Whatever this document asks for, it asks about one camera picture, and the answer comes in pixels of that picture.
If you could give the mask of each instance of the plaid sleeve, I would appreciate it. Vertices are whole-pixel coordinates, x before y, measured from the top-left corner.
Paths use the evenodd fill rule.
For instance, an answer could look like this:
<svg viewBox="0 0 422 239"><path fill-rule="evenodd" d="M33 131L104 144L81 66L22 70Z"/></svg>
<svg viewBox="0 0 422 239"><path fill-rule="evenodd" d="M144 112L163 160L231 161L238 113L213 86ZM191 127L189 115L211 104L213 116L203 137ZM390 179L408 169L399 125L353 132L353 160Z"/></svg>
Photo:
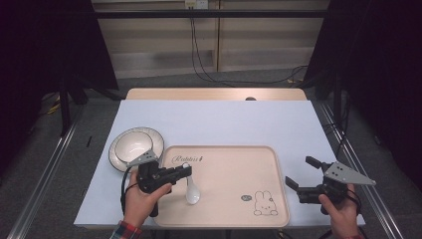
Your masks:
<svg viewBox="0 0 422 239"><path fill-rule="evenodd" d="M109 239L136 239L140 238L140 229L126 222L119 221Z"/></svg>

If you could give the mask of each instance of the white table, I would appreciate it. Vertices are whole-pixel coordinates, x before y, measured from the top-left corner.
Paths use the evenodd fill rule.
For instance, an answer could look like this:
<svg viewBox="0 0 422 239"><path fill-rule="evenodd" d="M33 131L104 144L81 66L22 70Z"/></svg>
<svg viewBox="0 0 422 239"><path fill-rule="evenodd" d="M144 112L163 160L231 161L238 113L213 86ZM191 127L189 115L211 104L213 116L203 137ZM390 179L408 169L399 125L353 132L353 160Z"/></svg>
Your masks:
<svg viewBox="0 0 422 239"><path fill-rule="evenodd" d="M282 174L300 186L316 186L322 173L305 163L307 155L324 162L335 157L308 101L122 101L111 127L90 188L75 225L114 227L122 218L120 184L123 173L108 161L112 141L123 131L139 126L159 131L164 147L173 145L266 145L277 154ZM300 204L286 187L291 219L287 227L329 225L318 204ZM358 224L364 224L359 215ZM158 227L148 218L143 225Z"/></svg>

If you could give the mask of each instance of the white spoon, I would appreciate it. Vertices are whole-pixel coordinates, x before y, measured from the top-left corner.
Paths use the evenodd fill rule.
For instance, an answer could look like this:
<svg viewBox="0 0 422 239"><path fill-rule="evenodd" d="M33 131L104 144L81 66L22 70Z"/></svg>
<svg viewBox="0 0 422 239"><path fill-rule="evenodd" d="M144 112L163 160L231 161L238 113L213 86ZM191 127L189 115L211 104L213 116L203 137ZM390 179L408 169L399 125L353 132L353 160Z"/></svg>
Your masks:
<svg viewBox="0 0 422 239"><path fill-rule="evenodd" d="M183 167L189 167L189 163L183 163ZM187 189L186 189L186 200L189 204L194 205L199 201L201 192L198 187L193 183L192 176L187 176Z"/></svg>

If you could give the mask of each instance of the black curtain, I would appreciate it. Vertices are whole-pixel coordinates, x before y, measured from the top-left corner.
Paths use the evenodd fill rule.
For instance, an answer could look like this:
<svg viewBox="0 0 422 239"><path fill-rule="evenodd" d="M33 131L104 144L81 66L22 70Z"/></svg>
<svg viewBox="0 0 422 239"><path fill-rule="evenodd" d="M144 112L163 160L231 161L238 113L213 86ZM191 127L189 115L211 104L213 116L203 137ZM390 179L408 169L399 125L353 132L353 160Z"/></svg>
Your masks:
<svg viewBox="0 0 422 239"><path fill-rule="evenodd" d="M0 173L23 144L43 95L60 80L82 88L75 75L100 88L117 89L98 20L63 15L94 12L90 0L0 2Z"/></svg>
<svg viewBox="0 0 422 239"><path fill-rule="evenodd" d="M422 5L331 0L328 10L353 17L323 21L305 82L325 98L339 81L397 165L422 189Z"/></svg>

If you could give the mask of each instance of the bunny illustration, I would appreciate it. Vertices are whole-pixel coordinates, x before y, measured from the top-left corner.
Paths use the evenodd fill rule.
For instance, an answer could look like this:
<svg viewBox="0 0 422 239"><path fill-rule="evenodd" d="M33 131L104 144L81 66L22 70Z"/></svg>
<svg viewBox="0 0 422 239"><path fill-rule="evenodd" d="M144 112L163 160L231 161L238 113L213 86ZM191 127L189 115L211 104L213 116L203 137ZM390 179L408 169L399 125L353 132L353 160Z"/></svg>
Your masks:
<svg viewBox="0 0 422 239"><path fill-rule="evenodd" d="M269 191L257 191L255 193L255 211L254 214L259 215L277 215L276 203Z"/></svg>

